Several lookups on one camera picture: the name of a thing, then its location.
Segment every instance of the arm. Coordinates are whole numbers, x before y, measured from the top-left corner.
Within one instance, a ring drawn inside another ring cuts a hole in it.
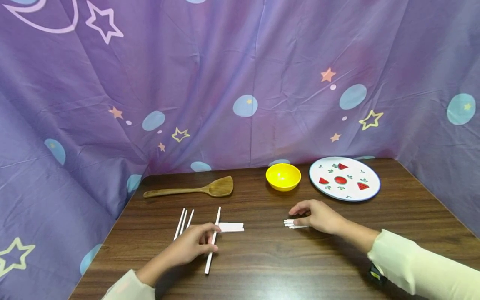
[[[317,200],[299,202],[291,215],[310,213],[295,225],[311,226],[335,234],[360,251],[384,276],[414,295],[432,299],[480,299],[480,272],[427,251],[415,242],[382,230],[382,233],[348,221]]]
[[[153,286],[166,271],[188,264],[201,254],[218,251],[218,247],[212,245],[214,231],[221,229],[212,223],[190,226],[136,273],[128,271],[107,291],[103,300],[154,300]]]

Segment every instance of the person's left hand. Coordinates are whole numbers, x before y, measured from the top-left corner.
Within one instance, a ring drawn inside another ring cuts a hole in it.
[[[214,231],[222,231],[213,223],[192,225],[188,227],[161,255],[168,258],[171,266],[188,264],[201,254],[218,251],[212,245]]]

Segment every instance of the wooden table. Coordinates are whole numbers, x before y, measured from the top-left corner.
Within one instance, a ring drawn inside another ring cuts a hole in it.
[[[382,289],[366,277],[365,255],[340,238],[312,229],[284,228],[289,209],[304,199],[321,199],[346,218],[374,229],[388,229],[420,246],[480,269],[475,238],[407,170],[391,159],[364,161],[382,181],[378,195],[363,203],[333,200],[309,181],[309,165],[291,192],[277,192],[265,180],[266,168],[150,176],[142,181],[71,296],[99,299],[125,272],[138,269],[167,247],[183,207],[195,209],[192,223],[244,222],[245,232],[220,234],[210,275],[205,259],[161,280],[158,299],[296,300],[409,299],[389,283]],[[233,194],[210,198],[184,194],[147,202],[142,194],[162,188],[200,187],[223,176],[234,180]]]

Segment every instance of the white sleeve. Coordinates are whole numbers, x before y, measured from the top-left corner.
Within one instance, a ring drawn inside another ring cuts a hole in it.
[[[155,289],[138,280],[130,270],[108,289],[102,300],[155,300]]]
[[[368,257],[390,281],[429,299],[480,299],[480,272],[382,230]]]

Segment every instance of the purple curtain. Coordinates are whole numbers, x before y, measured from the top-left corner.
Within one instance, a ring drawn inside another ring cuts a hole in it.
[[[149,174],[392,157],[480,235],[479,13],[0,0],[0,298],[66,299]]]

